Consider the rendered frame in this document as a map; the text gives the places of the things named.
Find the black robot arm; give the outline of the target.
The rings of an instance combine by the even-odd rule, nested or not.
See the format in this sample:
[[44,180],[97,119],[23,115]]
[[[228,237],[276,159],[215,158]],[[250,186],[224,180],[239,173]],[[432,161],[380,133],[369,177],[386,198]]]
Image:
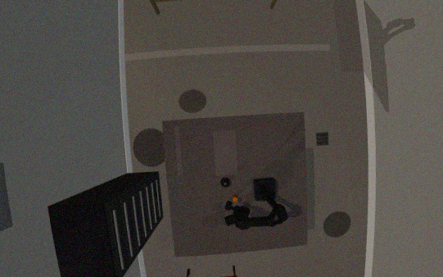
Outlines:
[[[275,225],[282,224],[288,218],[285,207],[281,204],[277,204],[274,199],[270,197],[271,195],[267,185],[260,184],[258,190],[260,192],[261,199],[267,201],[273,208],[270,214],[268,216],[249,218],[246,216],[246,213],[242,214],[241,210],[237,210],[236,213],[233,211],[232,215],[224,217],[227,226],[236,224],[236,227],[240,230],[258,226],[274,227]],[[278,216],[278,220],[274,220],[276,214]]]

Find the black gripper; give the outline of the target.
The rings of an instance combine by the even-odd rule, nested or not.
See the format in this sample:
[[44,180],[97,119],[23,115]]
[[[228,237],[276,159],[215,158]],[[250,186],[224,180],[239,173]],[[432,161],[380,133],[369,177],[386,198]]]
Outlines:
[[246,216],[249,215],[249,213],[250,213],[250,209],[249,209],[249,208],[247,208],[247,207],[243,207],[243,206],[241,206],[241,207],[239,207],[239,206],[232,207],[232,205],[233,205],[232,202],[227,201],[226,206],[225,206],[225,209],[226,209],[226,210],[229,210],[229,211],[230,211],[230,209],[232,209],[232,210],[235,211],[235,213],[236,213],[237,210],[241,210],[241,211],[242,211],[242,214],[243,214],[243,213],[246,213]]

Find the black round pedestal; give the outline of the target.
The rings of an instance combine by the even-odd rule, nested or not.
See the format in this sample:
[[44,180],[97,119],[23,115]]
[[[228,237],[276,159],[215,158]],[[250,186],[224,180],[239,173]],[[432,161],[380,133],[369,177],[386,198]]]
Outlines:
[[220,183],[222,187],[228,187],[230,185],[230,181],[228,178],[222,178]]

